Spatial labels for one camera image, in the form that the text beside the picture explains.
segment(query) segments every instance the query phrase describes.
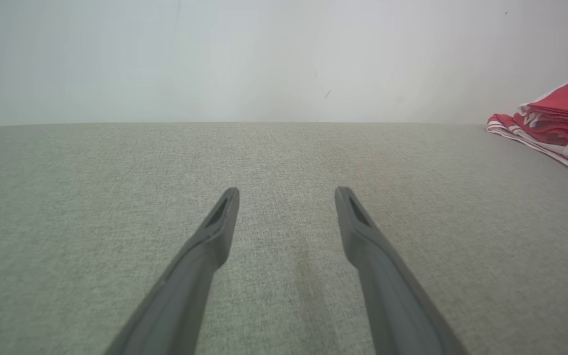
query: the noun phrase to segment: folded cloth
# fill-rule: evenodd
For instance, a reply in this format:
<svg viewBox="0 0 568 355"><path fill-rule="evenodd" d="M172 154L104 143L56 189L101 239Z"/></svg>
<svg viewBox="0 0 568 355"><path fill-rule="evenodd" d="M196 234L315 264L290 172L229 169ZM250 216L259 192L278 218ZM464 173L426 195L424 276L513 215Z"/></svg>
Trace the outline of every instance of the folded cloth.
<svg viewBox="0 0 568 355"><path fill-rule="evenodd" d="M487 131L519 141L568 166L568 83L520 105L514 117L493 115Z"/></svg>

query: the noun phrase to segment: gray fabric surface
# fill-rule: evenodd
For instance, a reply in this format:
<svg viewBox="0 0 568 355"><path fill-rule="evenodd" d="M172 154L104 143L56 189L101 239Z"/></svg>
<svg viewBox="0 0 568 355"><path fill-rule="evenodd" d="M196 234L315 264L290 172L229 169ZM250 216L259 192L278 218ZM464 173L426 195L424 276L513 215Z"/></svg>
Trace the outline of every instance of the gray fabric surface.
<svg viewBox="0 0 568 355"><path fill-rule="evenodd" d="M100 354L223 191L199 354L373 353L351 187L474 354L568 354L568 169L482 126L0 128L0 354Z"/></svg>

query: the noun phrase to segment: gray carpet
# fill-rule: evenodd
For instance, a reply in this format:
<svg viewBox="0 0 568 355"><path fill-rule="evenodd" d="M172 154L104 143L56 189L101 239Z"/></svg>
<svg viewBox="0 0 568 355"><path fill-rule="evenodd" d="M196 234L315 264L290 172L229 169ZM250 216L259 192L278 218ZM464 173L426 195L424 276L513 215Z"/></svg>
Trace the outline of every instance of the gray carpet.
<svg viewBox="0 0 568 355"><path fill-rule="evenodd" d="M568 354L568 169L483 126L0 128L0 354L101 354L223 191L199 354L369 354L351 187L474 354Z"/></svg>

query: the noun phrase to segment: towel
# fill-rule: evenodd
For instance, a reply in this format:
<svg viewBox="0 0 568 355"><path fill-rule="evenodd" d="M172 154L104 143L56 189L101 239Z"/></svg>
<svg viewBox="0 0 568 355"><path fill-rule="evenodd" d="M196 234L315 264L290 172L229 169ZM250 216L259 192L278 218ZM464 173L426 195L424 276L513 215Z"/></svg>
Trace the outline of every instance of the towel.
<svg viewBox="0 0 568 355"><path fill-rule="evenodd" d="M493 115L487 131L519 141L568 167L568 83L521 104L514 116Z"/></svg>

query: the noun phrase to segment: wall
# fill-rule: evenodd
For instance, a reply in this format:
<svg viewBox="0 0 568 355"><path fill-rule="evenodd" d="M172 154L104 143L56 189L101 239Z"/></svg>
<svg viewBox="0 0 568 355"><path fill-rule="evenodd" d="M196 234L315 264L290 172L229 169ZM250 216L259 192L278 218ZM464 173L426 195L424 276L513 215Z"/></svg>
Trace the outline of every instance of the wall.
<svg viewBox="0 0 568 355"><path fill-rule="evenodd" d="M0 126L483 124L567 80L563 0L0 0Z"/></svg>

